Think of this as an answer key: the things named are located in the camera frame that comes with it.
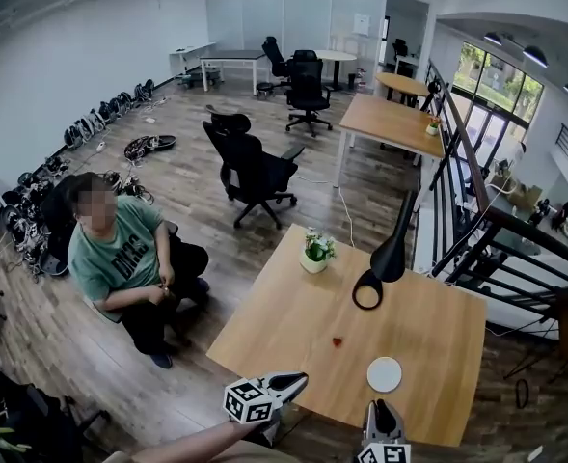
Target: frosted glass panel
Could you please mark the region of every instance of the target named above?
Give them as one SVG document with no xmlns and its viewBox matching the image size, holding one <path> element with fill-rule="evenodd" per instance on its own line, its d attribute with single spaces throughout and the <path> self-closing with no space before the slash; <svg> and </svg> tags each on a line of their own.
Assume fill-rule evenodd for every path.
<svg viewBox="0 0 568 463">
<path fill-rule="evenodd" d="M 363 68 L 365 77 L 373 77 L 384 9 L 385 0 L 333 0 L 329 47 L 357 56 L 341 63 L 340 76 Z"/>
<path fill-rule="evenodd" d="M 267 36 L 282 47 L 283 0 L 243 0 L 245 49 L 260 50 Z"/>
<path fill-rule="evenodd" d="M 284 0 L 284 58 L 294 50 L 328 49 L 331 0 Z"/>
<path fill-rule="evenodd" d="M 217 48 L 242 49 L 241 0 L 206 0 L 208 39 Z"/>
</svg>

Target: person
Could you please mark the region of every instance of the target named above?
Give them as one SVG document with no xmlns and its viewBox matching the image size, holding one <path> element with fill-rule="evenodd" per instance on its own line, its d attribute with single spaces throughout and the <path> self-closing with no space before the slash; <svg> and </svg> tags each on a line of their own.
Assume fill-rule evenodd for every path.
<svg viewBox="0 0 568 463">
<path fill-rule="evenodd" d="M 272 449 L 241 441 L 257 426 L 224 422 L 171 443 L 147 448 L 129 456 L 117 452 L 104 463 L 298 463 L 298 460 Z"/>
<path fill-rule="evenodd" d="M 568 218 L 568 203 L 564 203 L 560 212 L 552 219 L 552 230 L 559 230 L 566 221 L 566 218 Z"/>
<path fill-rule="evenodd" d="M 156 210 L 117 197 L 94 173 L 77 176 L 67 199 L 78 222 L 68 249 L 73 280 L 98 311 L 122 323 L 138 351 L 170 368 L 164 325 L 181 298 L 205 303 L 206 250 L 170 235 Z"/>
<path fill-rule="evenodd" d="M 530 214 L 530 217 L 527 219 L 527 221 L 536 228 L 538 227 L 539 223 L 543 221 L 543 218 L 549 214 L 549 212 L 550 200 L 545 199 L 543 201 L 539 201 L 538 203 L 536 203 L 536 209 L 532 214 Z"/>
</svg>

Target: black pants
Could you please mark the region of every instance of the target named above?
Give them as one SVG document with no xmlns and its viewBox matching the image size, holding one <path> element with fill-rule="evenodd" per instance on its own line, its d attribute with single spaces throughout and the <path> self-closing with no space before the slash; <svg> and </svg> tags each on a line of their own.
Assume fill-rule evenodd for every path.
<svg viewBox="0 0 568 463">
<path fill-rule="evenodd" d="M 146 302 L 129 306 L 122 312 L 122 325 L 140 353 L 165 353 L 164 326 L 173 318 L 181 298 L 193 298 L 196 302 L 204 299 L 197 279 L 207 264 L 205 249 L 183 243 L 175 235 L 170 236 L 170 265 L 175 270 L 175 283 L 170 290 L 176 296 L 176 302 L 164 300 L 159 305 Z"/>
</svg>

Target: forearm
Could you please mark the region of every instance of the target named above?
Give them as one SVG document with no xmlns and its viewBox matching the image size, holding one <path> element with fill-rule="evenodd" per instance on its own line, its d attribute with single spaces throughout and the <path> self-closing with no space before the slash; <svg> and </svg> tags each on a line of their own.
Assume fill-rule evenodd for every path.
<svg viewBox="0 0 568 463">
<path fill-rule="evenodd" d="M 104 311 L 113 311 L 114 309 L 122 309 L 130 305 L 147 302 L 149 300 L 149 291 L 145 286 L 131 289 L 120 289 L 113 291 L 108 298 L 97 302 L 97 305 Z"/>
<path fill-rule="evenodd" d="M 170 264 L 170 235 L 165 222 L 162 222 L 155 230 L 155 247 L 159 263 Z"/>
<path fill-rule="evenodd" d="M 137 463 L 203 463 L 232 446 L 257 427 L 224 422 L 171 443 L 140 451 L 132 458 Z"/>
</svg>

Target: chair headrest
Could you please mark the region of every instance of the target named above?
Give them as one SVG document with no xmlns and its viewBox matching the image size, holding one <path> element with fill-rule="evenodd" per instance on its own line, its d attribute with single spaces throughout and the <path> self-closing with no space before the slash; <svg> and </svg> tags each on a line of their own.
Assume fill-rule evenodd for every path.
<svg viewBox="0 0 568 463">
<path fill-rule="evenodd" d="M 210 104 L 206 105 L 205 110 L 210 113 L 211 122 L 219 132 L 244 134 L 252 128 L 251 121 L 241 113 L 223 113 Z"/>
</svg>

